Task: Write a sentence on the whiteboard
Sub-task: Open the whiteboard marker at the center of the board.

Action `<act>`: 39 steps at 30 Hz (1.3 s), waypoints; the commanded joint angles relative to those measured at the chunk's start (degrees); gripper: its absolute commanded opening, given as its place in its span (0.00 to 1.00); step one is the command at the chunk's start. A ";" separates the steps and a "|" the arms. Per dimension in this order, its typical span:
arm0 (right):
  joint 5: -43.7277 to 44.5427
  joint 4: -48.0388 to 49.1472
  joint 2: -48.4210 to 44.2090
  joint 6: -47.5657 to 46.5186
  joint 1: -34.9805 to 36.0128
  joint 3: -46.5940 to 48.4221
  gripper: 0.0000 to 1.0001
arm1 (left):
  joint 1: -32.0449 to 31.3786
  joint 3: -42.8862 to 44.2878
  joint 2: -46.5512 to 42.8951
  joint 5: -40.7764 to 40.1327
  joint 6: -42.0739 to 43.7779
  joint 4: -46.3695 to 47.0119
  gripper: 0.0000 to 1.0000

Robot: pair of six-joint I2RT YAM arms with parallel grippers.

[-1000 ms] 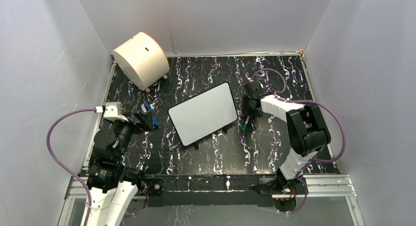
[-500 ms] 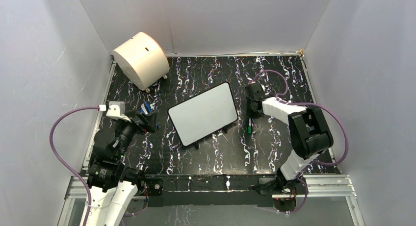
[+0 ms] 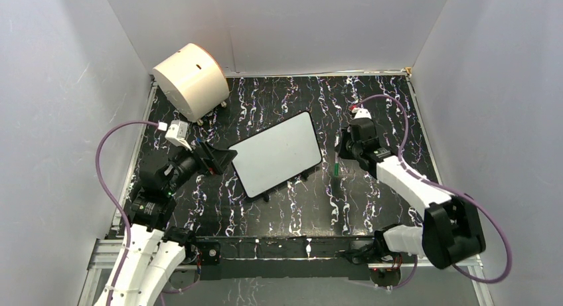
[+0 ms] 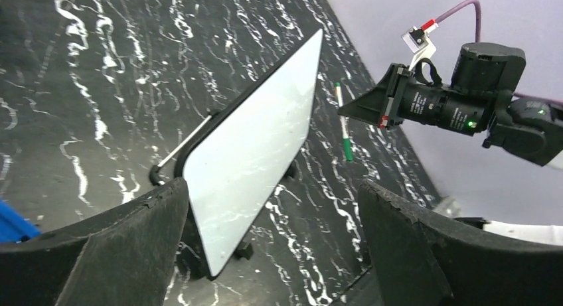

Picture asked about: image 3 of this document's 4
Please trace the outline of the small white whiteboard black frame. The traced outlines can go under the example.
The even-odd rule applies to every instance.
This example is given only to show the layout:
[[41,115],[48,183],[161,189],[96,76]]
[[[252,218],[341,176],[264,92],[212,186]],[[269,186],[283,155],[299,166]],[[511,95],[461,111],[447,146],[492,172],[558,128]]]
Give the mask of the small white whiteboard black frame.
[[248,198],[266,194],[323,160],[313,118],[303,111],[228,148],[232,166]]

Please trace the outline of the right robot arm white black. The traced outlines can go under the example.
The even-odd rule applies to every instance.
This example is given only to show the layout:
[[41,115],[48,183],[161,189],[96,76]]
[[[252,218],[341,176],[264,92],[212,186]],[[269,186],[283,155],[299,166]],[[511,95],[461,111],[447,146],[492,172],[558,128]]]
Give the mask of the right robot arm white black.
[[354,119],[335,146],[341,159],[359,167],[401,196],[422,217],[420,227],[391,224],[374,232],[375,256],[391,262],[399,253],[423,256],[438,269],[475,256],[486,248],[477,208],[414,177],[397,154],[380,144],[371,119]]

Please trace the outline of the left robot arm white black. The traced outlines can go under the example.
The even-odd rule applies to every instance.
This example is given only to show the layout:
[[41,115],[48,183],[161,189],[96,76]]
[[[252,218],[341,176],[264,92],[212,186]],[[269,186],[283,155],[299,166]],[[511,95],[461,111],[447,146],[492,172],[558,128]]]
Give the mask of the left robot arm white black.
[[140,174],[125,237],[97,305],[154,305],[176,267],[198,259],[195,233],[169,225],[177,206],[173,195],[192,177],[223,174],[237,154],[203,141]]

